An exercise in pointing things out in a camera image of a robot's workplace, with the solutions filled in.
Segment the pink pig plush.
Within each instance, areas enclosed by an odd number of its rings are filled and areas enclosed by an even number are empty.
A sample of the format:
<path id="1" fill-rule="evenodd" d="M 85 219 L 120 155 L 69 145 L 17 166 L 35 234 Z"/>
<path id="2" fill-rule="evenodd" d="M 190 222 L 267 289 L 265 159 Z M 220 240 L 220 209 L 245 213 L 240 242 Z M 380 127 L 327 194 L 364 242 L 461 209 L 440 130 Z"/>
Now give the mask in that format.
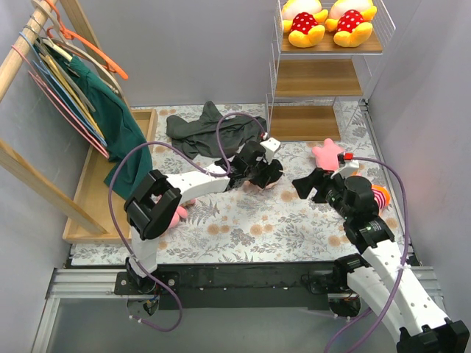
<path id="1" fill-rule="evenodd" d="M 159 202 L 160 198 L 161 198 L 161 196 L 152 195 L 152 201 L 155 204 L 157 204 Z M 196 199 L 190 199 L 186 202 L 183 202 L 174 211 L 174 214 L 171 217 L 171 220 L 169 221 L 169 224 L 166 224 L 167 222 L 166 222 L 165 218 L 162 219 L 160 217 L 160 218 L 157 218 L 154 225 L 158 226 L 160 228 L 163 225 L 168 225 L 166 230 L 174 228 L 176 225 L 178 225 L 180 223 L 181 220 L 184 221 L 184 220 L 188 219 L 188 208 L 194 206 L 195 204 L 196 204 Z"/>
<path id="2" fill-rule="evenodd" d="M 338 155 L 343 152 L 344 149 L 330 138 L 325 139 L 322 146 L 312 148 L 316 166 L 326 171 L 336 171 L 339 168 Z"/>

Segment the yellow frog plush big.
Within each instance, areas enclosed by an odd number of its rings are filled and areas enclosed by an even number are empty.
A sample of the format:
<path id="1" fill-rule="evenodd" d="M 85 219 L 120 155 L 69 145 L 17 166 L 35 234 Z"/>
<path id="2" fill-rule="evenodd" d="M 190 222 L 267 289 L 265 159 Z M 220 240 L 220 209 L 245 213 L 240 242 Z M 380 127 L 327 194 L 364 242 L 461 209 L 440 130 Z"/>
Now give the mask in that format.
<path id="1" fill-rule="evenodd" d="M 289 0 L 281 8 L 283 33 L 300 49 L 314 47 L 325 36 L 328 11 L 319 0 Z"/>

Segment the yellow frog plush small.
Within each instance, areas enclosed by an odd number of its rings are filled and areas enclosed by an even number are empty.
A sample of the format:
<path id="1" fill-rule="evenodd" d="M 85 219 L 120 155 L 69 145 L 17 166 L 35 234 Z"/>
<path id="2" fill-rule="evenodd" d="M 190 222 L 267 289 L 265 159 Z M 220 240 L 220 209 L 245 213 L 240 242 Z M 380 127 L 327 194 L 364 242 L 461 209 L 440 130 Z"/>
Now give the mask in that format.
<path id="1" fill-rule="evenodd" d="M 333 33 L 333 42 L 337 46 L 359 47 L 370 38 L 371 21 L 377 11 L 371 0 L 338 0 L 330 8 L 326 30 Z"/>

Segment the black-haired doll striped shirt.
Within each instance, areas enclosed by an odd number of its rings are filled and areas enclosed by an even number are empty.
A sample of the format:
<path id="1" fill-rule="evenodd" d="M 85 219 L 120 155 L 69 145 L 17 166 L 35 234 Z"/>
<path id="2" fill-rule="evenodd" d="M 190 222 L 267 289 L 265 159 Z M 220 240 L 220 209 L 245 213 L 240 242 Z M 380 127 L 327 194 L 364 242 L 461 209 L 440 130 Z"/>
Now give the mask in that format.
<path id="1" fill-rule="evenodd" d="M 261 175 L 267 177 L 267 183 L 265 188 L 260 188 L 261 190 L 267 190 L 274 187 L 280 178 L 283 176 L 283 170 L 273 170 L 273 171 L 264 171 Z"/>

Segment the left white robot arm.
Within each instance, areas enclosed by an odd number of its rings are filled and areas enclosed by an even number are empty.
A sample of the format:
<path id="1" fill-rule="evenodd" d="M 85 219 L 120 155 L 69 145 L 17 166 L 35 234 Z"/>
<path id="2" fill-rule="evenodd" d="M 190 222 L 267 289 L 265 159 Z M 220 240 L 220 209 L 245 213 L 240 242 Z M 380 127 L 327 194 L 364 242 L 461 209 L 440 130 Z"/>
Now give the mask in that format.
<path id="1" fill-rule="evenodd" d="M 281 142 L 269 138 L 249 141 L 229 163 L 219 160 L 202 171 L 162 174 L 150 171 L 124 204 L 132 240 L 126 260 L 131 285 L 142 294 L 151 293 L 157 284 L 157 238 L 173 223 L 179 206 L 212 193 L 223 193 L 250 183 L 265 189 L 283 175 L 275 159 Z"/>

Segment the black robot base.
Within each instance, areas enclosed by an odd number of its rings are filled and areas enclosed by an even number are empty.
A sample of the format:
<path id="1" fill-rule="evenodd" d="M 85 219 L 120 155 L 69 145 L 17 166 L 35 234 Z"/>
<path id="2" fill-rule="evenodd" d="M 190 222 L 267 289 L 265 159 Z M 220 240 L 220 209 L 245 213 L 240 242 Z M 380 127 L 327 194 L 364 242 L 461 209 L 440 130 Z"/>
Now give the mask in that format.
<path id="1" fill-rule="evenodd" d="M 149 297 L 151 313 L 179 306 L 298 307 L 356 317 L 366 299 L 347 286 L 347 274 L 361 264 L 351 255 L 336 261 L 159 265 L 153 276 L 160 284 L 127 268 L 118 273 L 114 293 Z"/>

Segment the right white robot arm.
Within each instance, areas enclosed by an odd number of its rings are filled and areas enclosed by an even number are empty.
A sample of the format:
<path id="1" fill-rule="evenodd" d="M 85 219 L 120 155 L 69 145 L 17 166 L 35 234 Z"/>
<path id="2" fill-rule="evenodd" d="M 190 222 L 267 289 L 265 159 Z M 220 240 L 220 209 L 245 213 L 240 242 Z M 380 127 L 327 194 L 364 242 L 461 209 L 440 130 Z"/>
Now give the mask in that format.
<path id="1" fill-rule="evenodd" d="M 464 352 L 470 331 L 449 318 L 401 261 L 369 180 L 316 168 L 292 184 L 301 199 L 314 191 L 313 202 L 329 204 L 344 219 L 346 236 L 358 251 L 336 261 L 334 286 L 353 290 L 368 304 L 398 352 Z"/>

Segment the floral table mat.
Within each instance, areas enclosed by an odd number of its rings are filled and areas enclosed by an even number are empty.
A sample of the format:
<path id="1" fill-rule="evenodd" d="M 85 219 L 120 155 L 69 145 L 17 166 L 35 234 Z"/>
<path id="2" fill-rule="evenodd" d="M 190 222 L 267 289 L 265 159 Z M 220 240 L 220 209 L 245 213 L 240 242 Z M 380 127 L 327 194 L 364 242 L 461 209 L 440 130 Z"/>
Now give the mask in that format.
<path id="1" fill-rule="evenodd" d="M 170 115 L 192 121 L 202 113 L 202 105 L 156 109 L 155 140 L 167 143 L 166 120 Z M 360 157 L 377 158 L 358 103 L 335 103 L 334 112 L 341 122 L 339 145 Z M 157 239 L 159 263 L 329 261 L 356 252 L 339 215 L 327 204 L 299 199 L 291 184 L 315 168 L 311 150 L 319 144 L 282 143 L 276 158 L 284 174 L 269 190 L 246 184 L 230 192 L 197 198 L 196 204 L 188 208 L 188 219 Z M 154 168 L 165 174 L 195 170 L 162 146 L 153 146 L 152 160 Z M 73 245 L 71 264 L 122 265 L 128 252 L 120 244 Z"/>

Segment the black-haired doll right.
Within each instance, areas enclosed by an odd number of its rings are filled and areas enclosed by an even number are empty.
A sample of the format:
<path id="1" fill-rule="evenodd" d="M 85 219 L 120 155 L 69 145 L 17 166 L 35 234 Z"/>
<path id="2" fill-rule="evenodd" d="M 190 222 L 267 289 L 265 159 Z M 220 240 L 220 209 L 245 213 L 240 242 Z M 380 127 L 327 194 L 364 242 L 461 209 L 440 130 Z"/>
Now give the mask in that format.
<path id="1" fill-rule="evenodd" d="M 385 187 L 380 185 L 372 185 L 372 192 L 374 194 L 374 199 L 378 204 L 379 215 L 381 215 L 389 206 L 391 195 Z"/>

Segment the dark grey cloth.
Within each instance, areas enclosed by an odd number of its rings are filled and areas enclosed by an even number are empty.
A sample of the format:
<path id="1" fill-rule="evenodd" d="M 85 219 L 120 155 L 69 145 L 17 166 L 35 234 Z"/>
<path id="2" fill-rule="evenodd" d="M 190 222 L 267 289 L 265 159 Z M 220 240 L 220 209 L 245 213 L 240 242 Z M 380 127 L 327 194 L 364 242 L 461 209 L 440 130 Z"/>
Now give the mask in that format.
<path id="1" fill-rule="evenodd" d="M 223 115 L 212 101 L 205 102 L 201 116 L 195 121 L 186 121 L 178 115 L 166 120 L 166 134 L 174 148 L 190 159 L 197 156 L 221 158 L 222 152 L 232 157 L 249 140 L 260 140 L 267 130 L 266 120 L 260 116 L 249 118 L 236 115 L 217 124 Z"/>

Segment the green shirt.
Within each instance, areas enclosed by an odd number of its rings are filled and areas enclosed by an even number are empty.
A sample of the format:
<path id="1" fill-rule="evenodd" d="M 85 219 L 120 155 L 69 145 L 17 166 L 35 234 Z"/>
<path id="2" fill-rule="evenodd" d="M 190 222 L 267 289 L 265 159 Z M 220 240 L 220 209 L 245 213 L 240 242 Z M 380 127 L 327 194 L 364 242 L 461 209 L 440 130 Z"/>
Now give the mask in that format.
<path id="1" fill-rule="evenodd" d="M 69 62 L 59 54 L 52 57 L 66 71 L 80 90 L 85 94 L 95 112 L 91 115 L 99 126 L 107 144 L 109 161 L 115 165 L 105 177 L 109 185 L 119 163 L 136 146 L 146 142 L 146 138 L 132 116 L 127 105 L 77 56 Z M 113 191 L 127 199 L 146 174 L 152 170 L 152 157 L 147 147 L 135 152 L 121 168 Z"/>

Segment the beige hanger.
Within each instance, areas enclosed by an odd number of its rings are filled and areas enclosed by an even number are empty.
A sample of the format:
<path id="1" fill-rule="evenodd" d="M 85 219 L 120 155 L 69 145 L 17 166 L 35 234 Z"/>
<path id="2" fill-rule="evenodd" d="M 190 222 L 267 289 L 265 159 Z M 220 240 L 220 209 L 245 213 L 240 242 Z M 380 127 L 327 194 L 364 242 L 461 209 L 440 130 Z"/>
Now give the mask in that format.
<path id="1" fill-rule="evenodd" d="M 52 19 L 52 11 L 46 1 L 32 1 L 32 5 L 35 9 L 41 11 L 45 16 L 46 20 Z M 96 69 L 101 80 L 124 102 L 127 102 L 124 96 L 124 92 L 116 80 L 114 74 L 105 70 L 97 60 L 87 53 L 85 47 L 78 40 L 63 40 L 59 38 L 59 35 L 52 30 L 52 37 L 50 38 L 47 33 L 46 37 L 51 40 L 54 44 L 61 47 L 62 49 L 67 49 L 73 55 L 80 57 L 81 59 L 87 60 L 90 62 Z"/>

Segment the orange hanger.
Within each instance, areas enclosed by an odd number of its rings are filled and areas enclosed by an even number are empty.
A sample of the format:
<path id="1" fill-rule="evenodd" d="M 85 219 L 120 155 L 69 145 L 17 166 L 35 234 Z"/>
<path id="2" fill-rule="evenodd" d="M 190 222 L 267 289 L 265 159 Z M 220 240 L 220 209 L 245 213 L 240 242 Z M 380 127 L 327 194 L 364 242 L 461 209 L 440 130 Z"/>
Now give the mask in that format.
<path id="1" fill-rule="evenodd" d="M 54 30 L 63 40 L 78 40 L 85 47 L 87 53 L 97 60 L 105 70 L 128 80 L 129 76 L 124 69 L 103 52 L 79 1 L 59 1 L 73 29 L 69 29 L 63 23 L 61 12 L 56 5 L 57 1 L 46 1 L 46 3 L 52 11 L 51 22 L 53 25 L 46 30 L 50 38 L 52 30 Z"/>

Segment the blue hanger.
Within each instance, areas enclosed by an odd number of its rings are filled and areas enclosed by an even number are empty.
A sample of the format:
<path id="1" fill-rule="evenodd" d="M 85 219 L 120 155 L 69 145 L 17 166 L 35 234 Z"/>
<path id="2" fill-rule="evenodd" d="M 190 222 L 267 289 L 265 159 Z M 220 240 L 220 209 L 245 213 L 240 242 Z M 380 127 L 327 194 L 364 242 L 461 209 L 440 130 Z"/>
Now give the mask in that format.
<path id="1" fill-rule="evenodd" d="M 37 58 L 34 64 L 39 70 L 40 75 L 49 84 L 49 87 L 63 100 L 64 104 L 70 109 L 70 111 L 72 111 L 72 113 L 75 114 L 79 120 L 81 120 L 81 122 L 85 125 L 85 128 L 92 134 L 92 136 L 94 136 L 103 147 L 107 147 L 105 140 L 99 138 L 99 136 L 88 125 L 88 122 L 84 119 L 82 113 L 77 109 L 74 100 L 69 96 L 68 92 L 60 84 L 54 74 L 49 70 L 45 62 L 40 58 L 40 49 L 36 45 L 33 45 L 27 39 L 26 35 L 22 32 L 20 32 L 20 36 L 28 43 L 29 47 L 33 50 L 33 53 Z"/>

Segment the grey hanger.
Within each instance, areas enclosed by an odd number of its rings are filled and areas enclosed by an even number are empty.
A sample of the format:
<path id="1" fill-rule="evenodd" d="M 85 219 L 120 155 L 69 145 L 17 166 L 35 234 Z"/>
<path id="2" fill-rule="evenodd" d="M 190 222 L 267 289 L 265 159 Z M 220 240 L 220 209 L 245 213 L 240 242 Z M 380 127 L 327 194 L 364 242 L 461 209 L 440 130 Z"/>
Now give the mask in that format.
<path id="1" fill-rule="evenodd" d="M 44 49 L 44 55 L 48 53 L 55 52 L 56 54 L 59 54 L 62 58 L 66 59 L 67 61 L 71 61 L 72 56 L 68 54 L 65 50 L 61 49 L 59 46 L 54 44 L 51 40 L 39 37 L 38 41 L 42 45 L 42 47 L 48 49 Z M 61 73 L 61 75 L 64 77 L 64 79 L 67 81 L 67 83 L 71 86 L 72 90 L 78 95 L 79 100 L 87 106 L 87 110 L 91 112 L 95 112 L 95 107 L 91 104 L 91 102 L 88 100 L 88 98 L 85 96 L 85 94 L 80 90 L 80 88 L 76 85 L 76 83 L 73 81 L 73 79 L 70 77 L 70 75 L 63 70 L 63 68 L 60 66 L 60 64 L 56 61 L 55 58 L 51 57 L 51 61 L 55 64 L 57 67 L 57 70 Z"/>

